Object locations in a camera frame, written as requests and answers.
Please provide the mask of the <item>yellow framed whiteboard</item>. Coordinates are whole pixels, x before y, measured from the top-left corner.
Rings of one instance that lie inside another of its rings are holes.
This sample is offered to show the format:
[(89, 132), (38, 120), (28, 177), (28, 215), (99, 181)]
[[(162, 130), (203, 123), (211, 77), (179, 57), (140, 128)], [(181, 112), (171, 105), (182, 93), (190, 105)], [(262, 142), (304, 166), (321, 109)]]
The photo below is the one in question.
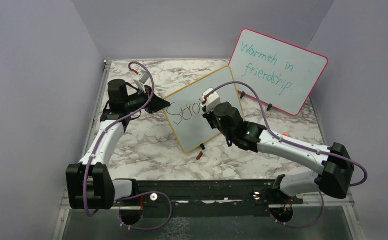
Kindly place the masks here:
[(184, 153), (192, 152), (220, 134), (202, 117), (200, 98), (206, 90), (233, 80), (231, 68), (226, 65), (164, 98), (170, 106), (163, 112)]

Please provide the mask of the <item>brown marker cap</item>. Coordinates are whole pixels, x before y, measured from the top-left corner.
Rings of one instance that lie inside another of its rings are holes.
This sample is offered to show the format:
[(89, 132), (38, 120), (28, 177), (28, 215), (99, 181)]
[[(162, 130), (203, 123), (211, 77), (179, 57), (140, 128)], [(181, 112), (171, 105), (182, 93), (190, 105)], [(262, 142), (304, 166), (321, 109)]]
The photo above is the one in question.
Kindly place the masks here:
[(196, 156), (196, 160), (199, 160), (202, 156), (203, 156), (203, 152), (200, 152), (200, 153)]

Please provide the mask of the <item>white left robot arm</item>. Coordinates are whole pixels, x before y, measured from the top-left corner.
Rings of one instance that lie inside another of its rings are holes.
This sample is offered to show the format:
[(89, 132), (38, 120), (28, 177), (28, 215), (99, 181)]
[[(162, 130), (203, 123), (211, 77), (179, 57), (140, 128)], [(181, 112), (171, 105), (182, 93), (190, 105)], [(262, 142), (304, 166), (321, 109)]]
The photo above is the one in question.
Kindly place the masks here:
[(139, 192), (134, 181), (112, 180), (107, 166), (134, 114), (142, 110), (154, 114), (170, 106), (147, 85), (139, 84), (133, 94), (128, 94), (129, 86), (122, 79), (107, 84), (109, 100), (100, 117), (99, 132), (82, 159), (65, 171), (70, 207), (84, 209), (89, 217), (98, 210), (111, 209), (119, 199), (129, 206), (137, 203)]

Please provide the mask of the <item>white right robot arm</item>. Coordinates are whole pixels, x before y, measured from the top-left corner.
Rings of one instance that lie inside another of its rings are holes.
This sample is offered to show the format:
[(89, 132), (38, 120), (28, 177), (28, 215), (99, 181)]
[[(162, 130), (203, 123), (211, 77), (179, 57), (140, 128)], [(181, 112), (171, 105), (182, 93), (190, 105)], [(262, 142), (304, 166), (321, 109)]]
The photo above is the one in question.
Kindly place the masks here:
[(346, 197), (354, 166), (348, 162), (343, 145), (334, 143), (332, 147), (320, 145), (316, 150), (307, 150), (299, 147), (298, 140), (287, 144), (281, 135), (271, 136), (265, 126), (243, 120), (228, 102), (213, 108), (203, 106), (201, 110), (210, 127), (225, 137), (227, 146), (275, 155), (309, 169), (295, 175), (279, 175), (268, 194), (274, 202), (281, 204), (296, 195), (318, 191), (335, 199)]

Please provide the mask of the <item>pink framed whiteboard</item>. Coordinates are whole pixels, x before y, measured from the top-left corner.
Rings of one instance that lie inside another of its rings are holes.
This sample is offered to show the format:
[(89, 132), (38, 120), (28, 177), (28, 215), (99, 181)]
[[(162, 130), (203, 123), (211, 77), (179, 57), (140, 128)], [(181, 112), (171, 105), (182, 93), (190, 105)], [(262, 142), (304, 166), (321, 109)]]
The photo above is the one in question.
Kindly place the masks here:
[(286, 114), (301, 111), (328, 64), (324, 55), (245, 28), (229, 60), (234, 80)]

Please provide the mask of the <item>aluminium table frame rail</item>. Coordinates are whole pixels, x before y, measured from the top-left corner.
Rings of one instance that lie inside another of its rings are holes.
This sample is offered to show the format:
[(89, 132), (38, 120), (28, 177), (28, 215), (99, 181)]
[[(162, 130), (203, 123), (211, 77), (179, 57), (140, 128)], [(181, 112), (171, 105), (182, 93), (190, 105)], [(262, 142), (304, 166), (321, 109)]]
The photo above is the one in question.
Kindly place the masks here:
[[(73, 160), (71, 162), (72, 164), (76, 164), (85, 155), (85, 153), (89, 149), (89, 146), (93, 143), (93, 140), (95, 138), (96, 124), (98, 123), (98, 120), (99, 120), (98, 114), (100, 113), (102, 98), (104, 97), (106, 82), (109, 77), (112, 63), (113, 63), (113, 60), (103, 61), (104, 69), (100, 79), (100, 87), (97, 92), (94, 107), (89, 119), (89, 125), (87, 129), (85, 141), (83, 142), (82, 149), (80, 151), (80, 154), (78, 155), (78, 159)], [(55, 225), (55, 229), (51, 238), (52, 240), (61, 240), (63, 238), (70, 210), (71, 208), (68, 203), (68, 186), (65, 185), (64, 192), (59, 206), (58, 220)]]

